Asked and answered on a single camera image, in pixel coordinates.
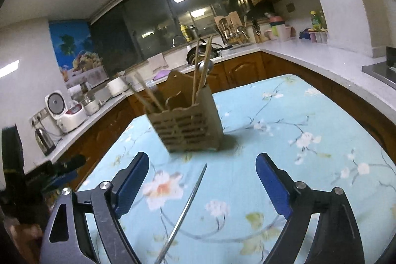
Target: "table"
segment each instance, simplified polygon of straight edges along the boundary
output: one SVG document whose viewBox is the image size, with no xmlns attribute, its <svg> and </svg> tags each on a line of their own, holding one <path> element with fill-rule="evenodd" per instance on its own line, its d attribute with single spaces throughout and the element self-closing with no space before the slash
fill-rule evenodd
<svg viewBox="0 0 396 264">
<path fill-rule="evenodd" d="M 213 95 L 224 128 L 220 151 L 169 154 L 146 116 L 134 119 L 80 190 L 93 189 L 126 168 L 137 152 L 150 168 L 120 224 L 142 263 L 153 263 L 197 181 L 206 173 L 165 258 L 171 263 L 262 263 L 285 220 L 255 171 L 268 153 L 278 168 L 312 189 L 344 189 L 354 211 L 366 263 L 375 262 L 396 232 L 396 167 L 345 111 L 294 75 Z M 296 263 L 304 263 L 318 214 L 312 215 Z M 108 263 L 93 215 L 94 248 Z"/>
</svg>

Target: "purple cloth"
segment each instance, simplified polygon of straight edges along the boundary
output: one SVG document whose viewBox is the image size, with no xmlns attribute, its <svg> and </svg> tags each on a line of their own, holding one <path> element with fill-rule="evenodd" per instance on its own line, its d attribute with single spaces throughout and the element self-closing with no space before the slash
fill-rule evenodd
<svg viewBox="0 0 396 264">
<path fill-rule="evenodd" d="M 152 79 L 153 81 L 157 81 L 158 79 L 164 77 L 164 76 L 168 76 L 168 74 L 171 73 L 170 70 L 161 70 L 157 73 L 156 76 L 154 76 L 154 78 Z"/>
</svg>

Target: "faucet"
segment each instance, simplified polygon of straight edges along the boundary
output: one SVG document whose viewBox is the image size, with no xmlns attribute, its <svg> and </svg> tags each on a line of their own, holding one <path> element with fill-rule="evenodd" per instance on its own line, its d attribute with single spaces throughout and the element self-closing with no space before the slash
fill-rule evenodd
<svg viewBox="0 0 396 264">
<path fill-rule="evenodd" d="M 179 37 L 182 37 L 183 40 L 185 40 L 185 41 L 187 42 L 187 44 L 189 43 L 189 42 L 184 38 L 183 35 L 176 34 L 175 37 L 172 39 L 172 45 L 173 45 L 173 47 L 175 47 L 175 39 L 176 39 L 176 37 L 178 37 L 178 36 L 179 36 Z"/>
</svg>

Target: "white countertop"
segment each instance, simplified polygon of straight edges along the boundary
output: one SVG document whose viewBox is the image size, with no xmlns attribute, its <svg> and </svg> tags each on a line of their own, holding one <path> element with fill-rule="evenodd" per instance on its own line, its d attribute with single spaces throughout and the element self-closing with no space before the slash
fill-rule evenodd
<svg viewBox="0 0 396 264">
<path fill-rule="evenodd" d="M 284 58 L 322 74 L 369 102 L 396 124 L 396 90 L 362 72 L 363 65 L 383 62 L 385 57 L 370 58 L 340 48 L 311 43 L 308 40 L 291 39 L 286 42 L 267 41 L 262 44 L 252 44 L 235 50 L 223 51 L 221 57 L 214 58 L 212 61 L 213 63 L 219 63 L 259 51 Z M 194 67 L 190 66 L 181 70 L 181 72 L 189 73 L 193 70 Z M 166 79 L 166 77 L 159 79 L 155 84 L 164 82 Z M 138 85 L 134 86 L 134 89 L 139 92 L 142 87 Z M 64 136 L 56 149 L 43 162 L 46 160 L 57 161 L 96 121 L 132 94 L 129 90 L 106 102 L 98 112 L 88 117 L 80 127 Z"/>
</svg>

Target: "metal screw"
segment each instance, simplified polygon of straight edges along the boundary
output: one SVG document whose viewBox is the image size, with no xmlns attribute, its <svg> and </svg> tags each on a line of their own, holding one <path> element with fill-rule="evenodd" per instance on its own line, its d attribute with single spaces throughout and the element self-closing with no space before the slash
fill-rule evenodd
<svg viewBox="0 0 396 264">
<path fill-rule="evenodd" d="M 296 187 L 298 189 L 304 189 L 304 188 L 306 188 L 306 183 L 303 181 L 296 181 Z"/>
<path fill-rule="evenodd" d="M 68 195 L 72 192 L 72 189 L 69 187 L 63 188 L 62 189 L 62 195 Z"/>
<path fill-rule="evenodd" d="M 100 183 L 99 187 L 100 187 L 100 189 L 105 190 L 110 187 L 110 183 L 108 181 L 103 181 Z"/>
<path fill-rule="evenodd" d="M 344 193 L 343 189 L 340 188 L 340 187 L 335 187 L 335 188 L 334 188 L 334 192 L 335 192 L 337 195 L 342 195 L 342 194 Z"/>
</svg>

